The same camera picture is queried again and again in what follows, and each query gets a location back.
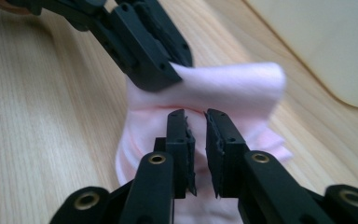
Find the white object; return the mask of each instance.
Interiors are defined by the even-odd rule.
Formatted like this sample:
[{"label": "white object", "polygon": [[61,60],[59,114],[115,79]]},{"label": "white object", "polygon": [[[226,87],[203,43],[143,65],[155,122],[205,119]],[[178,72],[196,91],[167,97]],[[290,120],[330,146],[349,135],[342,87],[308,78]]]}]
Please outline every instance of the white object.
[{"label": "white object", "polygon": [[358,106],[358,1],[247,1],[328,90]]}]

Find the towel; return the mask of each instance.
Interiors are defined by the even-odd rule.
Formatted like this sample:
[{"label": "towel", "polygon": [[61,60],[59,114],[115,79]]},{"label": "towel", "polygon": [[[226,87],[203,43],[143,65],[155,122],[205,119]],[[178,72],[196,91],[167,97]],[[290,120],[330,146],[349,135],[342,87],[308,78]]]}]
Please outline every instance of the towel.
[{"label": "towel", "polygon": [[135,176],[140,159],[165,137],[167,116],[184,109],[196,139],[198,197],[175,200],[174,223],[242,223],[237,199],[215,199],[205,140],[208,108],[227,113],[251,150],[263,150],[284,161],[292,154],[269,127],[269,117],[282,98],[285,75],[276,63],[247,63],[187,68],[172,65],[183,79],[168,89],[147,92],[127,80],[128,111],[118,144],[116,170],[121,185]]}]

